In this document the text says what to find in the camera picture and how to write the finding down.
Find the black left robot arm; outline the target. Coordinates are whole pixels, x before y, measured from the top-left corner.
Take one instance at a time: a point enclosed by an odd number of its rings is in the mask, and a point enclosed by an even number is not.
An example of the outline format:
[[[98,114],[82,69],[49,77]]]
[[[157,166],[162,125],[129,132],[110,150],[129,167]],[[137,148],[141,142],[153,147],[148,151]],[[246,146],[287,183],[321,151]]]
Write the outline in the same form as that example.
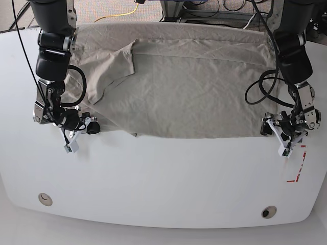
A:
[[[314,106],[315,91],[307,79],[313,69],[306,52],[307,26],[326,1],[272,1],[266,17],[266,27],[276,51],[275,77],[288,86],[288,93],[294,104],[288,104],[272,97],[276,103],[290,107],[290,114],[266,113],[261,134],[274,133],[279,142],[279,154],[289,157],[294,146],[310,131],[317,130],[321,112]]]

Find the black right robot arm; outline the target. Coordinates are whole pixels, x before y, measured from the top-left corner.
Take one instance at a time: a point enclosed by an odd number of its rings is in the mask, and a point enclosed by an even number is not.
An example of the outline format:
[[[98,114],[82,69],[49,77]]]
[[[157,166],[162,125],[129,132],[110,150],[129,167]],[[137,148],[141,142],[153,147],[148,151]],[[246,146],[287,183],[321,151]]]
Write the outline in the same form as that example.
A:
[[[73,1],[31,1],[32,11],[40,26],[39,54],[36,63],[37,98],[33,120],[41,125],[53,124],[60,128],[67,153],[79,149],[80,134],[97,134],[100,125],[90,113],[79,113],[79,104],[86,95],[84,72],[70,64],[77,39],[76,10]],[[65,92],[64,80],[69,70],[82,79],[82,92],[75,102],[61,100]]]

